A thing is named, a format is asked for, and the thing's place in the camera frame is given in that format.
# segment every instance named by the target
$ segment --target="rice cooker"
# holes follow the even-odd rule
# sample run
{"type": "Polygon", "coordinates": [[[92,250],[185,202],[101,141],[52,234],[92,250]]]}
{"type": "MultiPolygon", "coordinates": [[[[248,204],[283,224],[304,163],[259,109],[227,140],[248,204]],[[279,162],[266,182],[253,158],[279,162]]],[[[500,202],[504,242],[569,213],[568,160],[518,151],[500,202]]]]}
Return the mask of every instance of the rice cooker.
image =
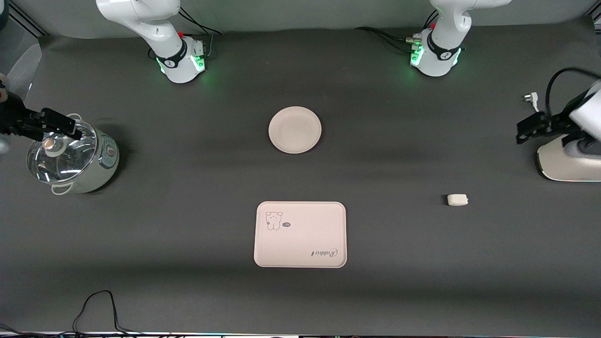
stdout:
{"type": "Polygon", "coordinates": [[[94,191],[103,186],[119,164],[119,148],[110,136],[93,128],[79,114],[70,114],[81,140],[49,132],[34,141],[27,153],[29,172],[50,184],[52,193],[64,195],[94,191]]]}

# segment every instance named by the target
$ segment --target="green led light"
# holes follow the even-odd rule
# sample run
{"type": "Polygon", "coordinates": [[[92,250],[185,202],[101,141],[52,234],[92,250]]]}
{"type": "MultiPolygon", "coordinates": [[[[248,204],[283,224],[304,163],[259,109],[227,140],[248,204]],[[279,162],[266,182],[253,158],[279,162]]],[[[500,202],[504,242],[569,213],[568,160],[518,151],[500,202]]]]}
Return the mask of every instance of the green led light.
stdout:
{"type": "Polygon", "coordinates": [[[165,74],[165,69],[163,69],[163,65],[160,63],[159,58],[156,58],[156,62],[159,64],[160,72],[165,74]]]}
{"type": "Polygon", "coordinates": [[[419,65],[419,62],[421,61],[421,57],[424,55],[424,48],[422,46],[420,46],[419,49],[417,51],[415,51],[414,53],[417,54],[417,56],[413,56],[411,58],[411,63],[414,66],[417,66],[417,65],[419,65]]]}
{"type": "Polygon", "coordinates": [[[455,57],[455,61],[453,61],[453,65],[455,66],[459,61],[459,54],[461,54],[461,48],[457,51],[457,56],[455,57]]]}
{"type": "Polygon", "coordinates": [[[192,60],[192,63],[197,71],[202,72],[204,70],[203,57],[195,57],[194,55],[190,55],[190,60],[192,60]]]}

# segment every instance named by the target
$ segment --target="white sponge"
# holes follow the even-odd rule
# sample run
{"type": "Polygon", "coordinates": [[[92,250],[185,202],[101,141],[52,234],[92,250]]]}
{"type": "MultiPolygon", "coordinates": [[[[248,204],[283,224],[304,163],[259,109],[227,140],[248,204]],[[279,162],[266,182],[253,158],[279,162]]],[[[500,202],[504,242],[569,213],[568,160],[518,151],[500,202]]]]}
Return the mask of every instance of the white sponge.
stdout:
{"type": "Polygon", "coordinates": [[[447,196],[447,201],[450,206],[468,205],[468,196],[464,194],[452,194],[447,196]]]}

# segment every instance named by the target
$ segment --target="black cable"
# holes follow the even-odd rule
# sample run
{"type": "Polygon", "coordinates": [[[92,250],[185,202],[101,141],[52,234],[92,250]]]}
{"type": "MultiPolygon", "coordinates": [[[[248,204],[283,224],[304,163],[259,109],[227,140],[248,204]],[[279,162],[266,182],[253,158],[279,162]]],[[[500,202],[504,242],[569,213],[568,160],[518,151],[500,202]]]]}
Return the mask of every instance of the black cable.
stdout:
{"type": "Polygon", "coordinates": [[[389,38],[391,40],[395,40],[395,41],[403,41],[403,42],[405,41],[404,38],[396,37],[394,35],[388,34],[385,31],[382,31],[381,29],[377,29],[377,28],[373,28],[373,27],[362,26],[362,27],[357,27],[355,29],[358,29],[360,31],[374,32],[374,33],[379,34],[379,35],[384,35],[385,37],[387,37],[387,38],[389,38]]]}
{"type": "Polygon", "coordinates": [[[92,334],[92,333],[74,333],[71,331],[57,334],[44,334],[44,333],[23,333],[23,334],[2,334],[1,338],[115,338],[115,337],[151,337],[156,338],[156,335],[131,335],[131,334],[92,334]]]}
{"type": "Polygon", "coordinates": [[[187,12],[187,11],[186,11],[186,10],[185,10],[183,7],[180,7],[180,9],[181,9],[181,10],[182,10],[182,12],[184,12],[184,13],[185,13],[185,14],[186,14],[188,17],[184,16],[184,15],[183,15],[183,14],[181,14],[181,13],[180,13],[180,15],[181,15],[181,16],[183,16],[183,17],[184,17],[185,19],[187,19],[188,21],[190,21],[190,22],[192,22],[192,23],[194,23],[194,24],[198,25],[198,26],[199,26],[200,28],[202,28],[203,30],[205,30],[205,29],[208,29],[209,31],[213,31],[213,32],[215,32],[215,33],[217,33],[217,34],[219,34],[219,35],[222,35],[220,31],[218,31],[218,30],[216,30],[216,29],[213,29],[213,28],[211,28],[211,27],[203,26],[203,25],[201,25],[200,23],[198,23],[198,22],[197,22],[197,21],[196,21],[196,20],[195,20],[195,19],[194,19],[194,18],[193,18],[193,17],[192,17],[190,14],[188,14],[188,12],[187,12]]]}
{"type": "Polygon", "coordinates": [[[202,30],[205,32],[205,34],[210,34],[210,33],[209,33],[209,32],[208,32],[208,31],[207,31],[205,28],[204,28],[204,26],[202,26],[202,25],[200,25],[198,22],[194,21],[194,19],[190,19],[190,18],[186,17],[184,14],[181,14],[181,13],[179,13],[179,14],[180,14],[180,15],[181,15],[181,16],[182,16],[184,19],[186,19],[186,20],[188,20],[188,21],[192,22],[192,23],[193,23],[193,24],[195,24],[196,26],[199,26],[199,27],[200,27],[200,29],[202,29],[202,30]]]}
{"type": "Polygon", "coordinates": [[[432,20],[428,21],[428,23],[425,25],[424,28],[427,28],[428,26],[430,26],[434,20],[436,20],[436,18],[438,17],[438,12],[436,13],[436,15],[432,18],[432,20]]]}
{"type": "Polygon", "coordinates": [[[14,328],[11,328],[10,326],[8,326],[6,324],[0,324],[0,328],[2,330],[9,331],[9,332],[12,332],[14,334],[17,334],[21,338],[24,338],[24,337],[53,338],[53,337],[62,336],[63,334],[75,333],[75,332],[72,332],[72,331],[65,331],[65,332],[61,332],[61,333],[57,333],[57,334],[45,334],[45,333],[37,333],[37,332],[21,332],[21,331],[15,330],[14,328]]]}
{"type": "Polygon", "coordinates": [[[437,11],[437,10],[434,10],[432,13],[430,13],[430,15],[428,15],[428,18],[426,19],[426,22],[424,23],[424,29],[425,29],[426,27],[428,27],[428,23],[430,23],[430,18],[431,18],[432,20],[434,20],[434,19],[436,18],[436,16],[437,16],[437,15],[438,15],[438,11],[437,11]]]}
{"type": "Polygon", "coordinates": [[[389,38],[393,39],[394,41],[405,41],[405,39],[401,39],[396,36],[390,35],[385,31],[382,31],[382,30],[379,30],[376,28],[372,28],[372,27],[357,27],[355,29],[358,29],[360,31],[369,31],[369,32],[375,33],[377,36],[382,38],[382,40],[384,40],[385,43],[389,44],[392,48],[396,49],[397,51],[404,52],[404,53],[412,53],[413,52],[410,49],[403,49],[403,48],[393,44],[392,41],[388,40],[389,38]]]}
{"type": "Polygon", "coordinates": [[[555,82],[557,77],[565,72],[580,73],[583,75],[590,76],[591,78],[601,80],[601,74],[597,74],[597,73],[591,72],[590,70],[586,70],[586,69],[578,68],[578,67],[563,68],[559,72],[556,72],[553,75],[553,77],[551,77],[551,80],[549,80],[549,85],[547,86],[547,92],[546,92],[546,97],[545,97],[545,107],[546,107],[545,114],[547,115],[547,117],[553,116],[553,114],[551,113],[551,88],[553,87],[553,83],[555,82]]]}
{"type": "Polygon", "coordinates": [[[74,332],[79,332],[79,331],[77,330],[77,323],[78,323],[78,320],[79,320],[79,318],[80,318],[80,317],[81,317],[81,316],[84,314],[84,312],[85,312],[85,307],[88,305],[88,301],[89,301],[89,300],[90,300],[90,298],[92,298],[93,296],[96,296],[97,294],[99,294],[99,293],[103,293],[103,292],[106,292],[106,293],[108,293],[108,294],[109,294],[109,296],[111,297],[111,304],[112,304],[112,309],[113,309],[113,325],[114,325],[114,327],[115,327],[115,330],[117,330],[117,331],[119,331],[119,332],[121,332],[121,333],[123,333],[123,334],[126,334],[126,335],[129,335],[129,333],[128,333],[127,331],[130,331],[130,332],[137,332],[137,331],[134,331],[134,330],[131,330],[131,329],[128,329],[128,328],[124,328],[124,327],[122,327],[121,325],[119,325],[119,318],[118,318],[118,316],[117,316],[117,307],[115,306],[115,298],[113,298],[112,292],[111,292],[111,291],[109,291],[109,290],[101,290],[101,291],[97,291],[97,292],[95,292],[95,293],[92,293],[91,295],[89,295],[89,296],[88,296],[88,298],[86,298],[86,300],[85,300],[85,302],[84,302],[83,306],[81,307],[81,311],[79,312],[79,314],[77,315],[77,317],[75,317],[75,319],[73,320],[73,324],[71,325],[71,329],[72,329],[74,332]]]}

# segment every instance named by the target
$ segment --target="pot handle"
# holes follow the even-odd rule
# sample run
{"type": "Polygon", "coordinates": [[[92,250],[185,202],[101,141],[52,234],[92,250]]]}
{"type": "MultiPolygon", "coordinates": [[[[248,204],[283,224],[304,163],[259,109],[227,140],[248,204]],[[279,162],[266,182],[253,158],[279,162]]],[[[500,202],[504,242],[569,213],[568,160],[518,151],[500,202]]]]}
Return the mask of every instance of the pot handle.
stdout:
{"type": "Polygon", "coordinates": [[[69,191],[71,191],[72,188],[73,182],[70,182],[66,184],[53,184],[50,189],[52,190],[53,194],[60,196],[68,193],[69,191]]]}
{"type": "Polygon", "coordinates": [[[67,115],[68,118],[72,118],[74,120],[81,120],[81,115],[77,114],[77,113],[73,113],[73,114],[69,114],[67,115]]]}

